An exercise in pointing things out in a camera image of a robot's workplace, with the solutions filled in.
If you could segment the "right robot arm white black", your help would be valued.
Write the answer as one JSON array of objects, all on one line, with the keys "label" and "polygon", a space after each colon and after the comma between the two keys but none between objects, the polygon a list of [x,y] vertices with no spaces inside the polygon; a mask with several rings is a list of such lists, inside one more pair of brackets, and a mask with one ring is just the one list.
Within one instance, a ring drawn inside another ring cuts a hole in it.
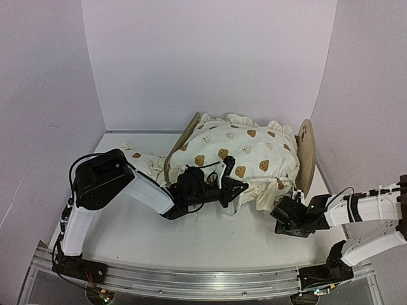
[{"label": "right robot arm white black", "polygon": [[322,194],[308,205],[302,192],[283,196],[270,215],[277,221],[275,233],[307,238],[319,230],[346,224],[380,220],[381,226],[362,237],[335,243],[324,264],[300,268],[301,292],[328,289],[351,280],[358,263],[394,247],[406,244],[406,176],[387,187],[366,192]]}]

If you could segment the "bear print cushion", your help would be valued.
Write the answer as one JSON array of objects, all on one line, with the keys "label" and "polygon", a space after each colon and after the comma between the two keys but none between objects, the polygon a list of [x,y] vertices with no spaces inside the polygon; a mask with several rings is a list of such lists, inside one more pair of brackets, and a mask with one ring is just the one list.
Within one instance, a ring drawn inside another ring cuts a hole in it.
[{"label": "bear print cushion", "polygon": [[253,201],[256,210],[269,212],[281,197],[297,189],[297,152],[295,134],[289,125],[270,121],[260,126],[237,114],[221,119],[204,113],[185,142],[167,156],[164,179],[175,183],[187,166],[200,167],[209,175],[214,163],[232,156],[235,165],[231,178],[249,186],[239,195],[238,203]]}]

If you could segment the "wooden pet bed frame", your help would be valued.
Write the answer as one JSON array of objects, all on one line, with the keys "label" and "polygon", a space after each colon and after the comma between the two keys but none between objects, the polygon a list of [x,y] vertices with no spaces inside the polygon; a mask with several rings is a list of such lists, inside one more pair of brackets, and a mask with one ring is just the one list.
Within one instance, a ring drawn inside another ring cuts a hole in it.
[{"label": "wooden pet bed frame", "polygon": [[[170,186],[170,179],[169,179],[169,169],[170,169],[170,159],[171,156],[178,151],[186,141],[191,137],[193,130],[198,125],[202,118],[202,114],[196,112],[192,117],[191,121],[188,123],[185,130],[182,132],[181,136],[168,153],[167,157],[165,158],[164,166],[163,166],[163,176],[165,179],[166,186]],[[296,142],[298,146],[298,159],[300,161],[300,170],[296,177],[296,186],[298,189],[301,189],[304,193],[305,198],[307,198],[311,186],[312,181],[314,179],[315,167],[316,167],[316,143],[315,143],[315,136],[313,131],[312,122],[310,119],[305,119],[301,126],[300,130],[296,136]]]}]

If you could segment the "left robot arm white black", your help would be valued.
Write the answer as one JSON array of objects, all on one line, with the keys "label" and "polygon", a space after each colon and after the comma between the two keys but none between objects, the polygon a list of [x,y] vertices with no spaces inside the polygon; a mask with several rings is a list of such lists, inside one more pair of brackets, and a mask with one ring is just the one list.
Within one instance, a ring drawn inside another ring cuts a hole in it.
[{"label": "left robot arm white black", "polygon": [[223,208],[246,191],[249,185],[231,177],[231,156],[212,164],[206,177],[204,166],[189,166],[169,187],[132,165],[120,149],[78,158],[69,169],[71,196],[60,217],[60,232],[52,250],[52,269],[62,279],[76,278],[101,284],[107,265],[83,258],[86,234],[96,213],[119,194],[150,207],[167,220],[198,212],[206,203]]}]

